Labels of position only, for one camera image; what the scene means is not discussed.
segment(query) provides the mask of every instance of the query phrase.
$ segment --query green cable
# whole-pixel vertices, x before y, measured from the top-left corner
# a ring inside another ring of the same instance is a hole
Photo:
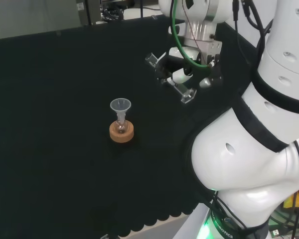
[[[189,61],[193,66],[196,66],[198,68],[208,68],[207,65],[201,65],[198,64],[196,62],[194,62],[184,51],[184,49],[182,48],[178,36],[176,34],[176,27],[175,27],[175,16],[176,16],[176,8],[177,8],[177,0],[174,0],[174,6],[173,6],[173,15],[172,15],[172,31],[173,31],[173,35],[175,37],[175,41],[177,44],[177,47],[179,49],[179,52],[181,53],[181,55],[183,56],[184,59],[186,59],[187,61]]]

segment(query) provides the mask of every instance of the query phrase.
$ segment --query table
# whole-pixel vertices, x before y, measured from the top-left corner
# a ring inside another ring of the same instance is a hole
[[[235,32],[221,24],[224,85],[183,105],[144,63],[173,45],[168,24],[159,16],[0,40],[1,239],[126,236],[192,212],[185,151],[250,80]],[[132,102],[126,145],[108,133],[119,97]]]

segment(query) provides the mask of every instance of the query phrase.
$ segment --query transparent funnel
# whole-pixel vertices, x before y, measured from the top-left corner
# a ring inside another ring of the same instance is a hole
[[[124,98],[115,99],[110,104],[111,109],[114,110],[118,116],[118,120],[115,124],[115,130],[118,133],[125,133],[129,128],[129,124],[125,120],[125,113],[131,105],[131,102]]]

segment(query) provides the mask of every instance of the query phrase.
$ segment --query cork base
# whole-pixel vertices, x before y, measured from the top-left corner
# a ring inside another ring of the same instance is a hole
[[[126,122],[129,124],[129,129],[125,133],[116,132],[116,130],[114,128],[116,121],[114,121],[110,125],[110,137],[113,141],[115,141],[117,143],[126,143],[134,137],[134,126],[133,126],[133,124],[131,122],[129,122],[128,120]]]

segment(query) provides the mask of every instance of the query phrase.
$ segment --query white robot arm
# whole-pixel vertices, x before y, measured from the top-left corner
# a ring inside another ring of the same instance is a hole
[[[178,1],[176,17],[186,21],[184,44],[197,49],[195,41],[199,42],[198,51],[207,57],[211,46],[218,44],[213,39],[216,24],[232,14],[232,1]],[[159,1],[167,16],[170,5],[171,0]],[[247,228],[266,224],[273,210],[299,190],[299,154],[293,144],[299,143],[299,0],[278,1],[271,35],[254,74],[262,86],[254,81],[249,85],[239,103],[243,110],[231,108],[197,136],[192,148],[198,179],[218,191]],[[246,122],[246,115],[253,122]],[[266,142],[268,138],[274,143]],[[214,239],[233,238],[212,216],[207,223]],[[257,234],[257,239],[270,239],[267,232]]]
[[[161,11],[169,16],[171,0],[160,0],[159,6]],[[176,18],[185,20],[185,23],[177,25],[179,29],[177,35],[184,37],[185,47],[183,49],[185,53],[192,60],[199,64],[208,64],[211,68],[209,77],[203,79],[199,84],[202,88],[211,87],[222,81],[219,63],[222,42],[215,40],[215,32],[217,24],[226,21],[231,15],[231,0],[180,0],[177,5]],[[159,59],[151,55],[146,58],[146,61],[155,67],[156,73],[161,73],[162,68],[167,69],[165,66],[166,57],[175,61],[183,59],[179,49],[173,47]],[[163,76],[159,75],[157,78],[176,88],[182,95],[181,101],[183,103],[188,103],[194,99],[196,90],[187,89],[183,85],[192,77],[192,74],[187,74],[185,69],[179,68]]]

